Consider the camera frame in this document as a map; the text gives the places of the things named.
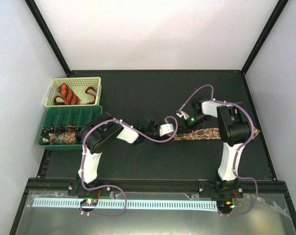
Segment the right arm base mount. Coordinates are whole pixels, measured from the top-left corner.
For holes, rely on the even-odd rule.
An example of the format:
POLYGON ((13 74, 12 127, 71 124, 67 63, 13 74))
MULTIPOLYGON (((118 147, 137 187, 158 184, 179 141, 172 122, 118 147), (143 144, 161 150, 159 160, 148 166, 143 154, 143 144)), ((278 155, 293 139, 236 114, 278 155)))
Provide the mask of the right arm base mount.
POLYGON ((237 179, 232 181, 215 179, 198 182, 199 196, 203 198, 220 198, 225 200, 243 198, 243 194, 239 192, 239 188, 237 179))

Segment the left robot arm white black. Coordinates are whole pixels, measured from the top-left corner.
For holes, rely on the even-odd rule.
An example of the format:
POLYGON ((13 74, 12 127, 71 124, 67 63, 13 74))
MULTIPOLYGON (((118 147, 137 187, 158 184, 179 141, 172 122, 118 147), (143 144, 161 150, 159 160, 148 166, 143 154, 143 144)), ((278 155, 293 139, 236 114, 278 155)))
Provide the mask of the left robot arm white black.
POLYGON ((77 139, 82 142, 82 162, 78 171, 83 180, 79 189, 85 195, 92 195, 97 188, 94 181, 98 176, 98 165, 104 150, 119 139, 132 145, 141 144, 145 136, 155 141, 162 141, 174 132, 174 126, 170 123, 162 125, 151 120, 147 124, 128 126, 121 121, 113 122, 114 118, 104 112, 95 118, 90 124, 83 127, 77 139))

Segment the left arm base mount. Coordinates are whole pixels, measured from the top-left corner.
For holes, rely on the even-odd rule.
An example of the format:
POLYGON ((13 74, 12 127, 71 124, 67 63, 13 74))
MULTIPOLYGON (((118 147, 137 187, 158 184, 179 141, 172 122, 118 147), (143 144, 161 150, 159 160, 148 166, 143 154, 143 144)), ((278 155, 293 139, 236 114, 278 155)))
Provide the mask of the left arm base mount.
POLYGON ((97 196, 109 196, 114 188, 111 185, 104 184, 103 182, 94 181, 89 184, 82 182, 80 179, 70 182, 68 187, 68 196, 76 196, 78 198, 96 198, 97 196))

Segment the floral patterned tie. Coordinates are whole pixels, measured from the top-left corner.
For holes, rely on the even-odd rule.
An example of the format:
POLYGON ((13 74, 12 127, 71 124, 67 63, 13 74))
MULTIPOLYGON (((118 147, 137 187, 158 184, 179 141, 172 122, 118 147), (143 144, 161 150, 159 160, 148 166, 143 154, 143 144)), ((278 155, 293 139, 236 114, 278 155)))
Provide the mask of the floral patterned tie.
POLYGON ((173 140, 220 140, 220 134, 218 128, 205 128, 192 131, 190 133, 177 134, 173 140))

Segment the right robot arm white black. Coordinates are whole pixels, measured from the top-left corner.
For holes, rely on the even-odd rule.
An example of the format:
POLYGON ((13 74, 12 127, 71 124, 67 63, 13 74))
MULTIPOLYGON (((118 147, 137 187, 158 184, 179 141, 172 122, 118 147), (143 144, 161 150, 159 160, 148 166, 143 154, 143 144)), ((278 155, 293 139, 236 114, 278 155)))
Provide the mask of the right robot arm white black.
POLYGON ((195 128, 208 116, 217 118, 219 137, 223 142, 222 160, 214 182, 214 192, 219 197, 226 197, 238 185, 239 180, 250 180, 252 177, 241 177, 238 174, 240 158, 244 147, 253 139, 254 126, 252 119, 244 110, 243 104, 217 101, 215 99, 198 101, 193 105, 195 114, 188 115, 179 109, 176 114, 183 118, 188 129, 195 128))

